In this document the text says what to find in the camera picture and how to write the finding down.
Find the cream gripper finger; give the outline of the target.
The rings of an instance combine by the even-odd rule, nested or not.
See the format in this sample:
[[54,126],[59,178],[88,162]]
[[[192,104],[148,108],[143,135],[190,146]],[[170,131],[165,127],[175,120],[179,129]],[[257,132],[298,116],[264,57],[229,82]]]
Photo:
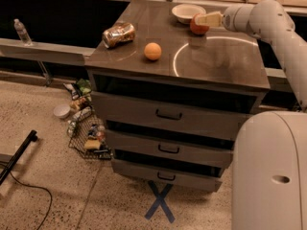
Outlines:
[[198,14],[195,23],[198,26],[220,27],[222,25],[223,15],[219,11],[213,11],[206,14]]

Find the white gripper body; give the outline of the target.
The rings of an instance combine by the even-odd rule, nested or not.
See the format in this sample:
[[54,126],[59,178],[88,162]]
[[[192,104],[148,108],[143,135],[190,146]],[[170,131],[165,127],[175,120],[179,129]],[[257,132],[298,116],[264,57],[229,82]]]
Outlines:
[[223,14],[223,26],[232,32],[250,33],[249,18],[254,6],[236,4],[228,7]]

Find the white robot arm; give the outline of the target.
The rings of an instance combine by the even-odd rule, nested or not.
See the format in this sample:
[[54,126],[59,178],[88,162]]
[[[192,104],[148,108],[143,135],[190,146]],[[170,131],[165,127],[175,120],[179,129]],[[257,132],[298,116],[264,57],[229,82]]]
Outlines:
[[199,14],[271,45],[301,110],[266,111],[241,127],[232,163],[231,230],[307,230],[307,43],[275,0]]

